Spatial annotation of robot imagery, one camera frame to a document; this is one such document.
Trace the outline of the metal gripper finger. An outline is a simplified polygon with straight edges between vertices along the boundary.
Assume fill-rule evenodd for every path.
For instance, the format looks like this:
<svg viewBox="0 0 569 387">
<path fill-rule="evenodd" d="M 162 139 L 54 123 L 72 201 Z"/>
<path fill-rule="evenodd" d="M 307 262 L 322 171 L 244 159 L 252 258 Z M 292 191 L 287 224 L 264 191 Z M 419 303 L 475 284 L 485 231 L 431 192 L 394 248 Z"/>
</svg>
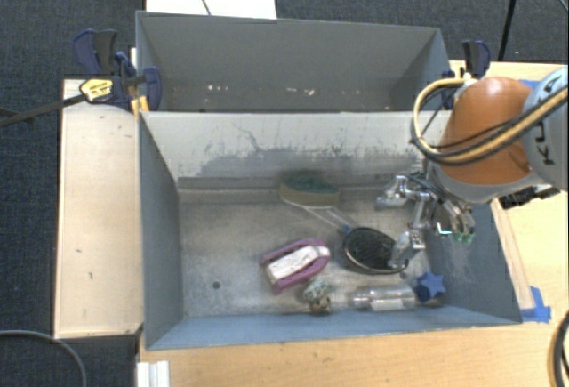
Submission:
<svg viewBox="0 0 569 387">
<path fill-rule="evenodd" d="M 393 245 L 388 266 L 391 269 L 404 269 L 425 247 L 422 230 L 405 231 Z"/>
<path fill-rule="evenodd" d="M 390 182 L 385 185 L 380 195 L 375 199 L 376 210 L 402 207 L 408 202 L 408 178 L 406 175 L 395 175 Z"/>
</svg>

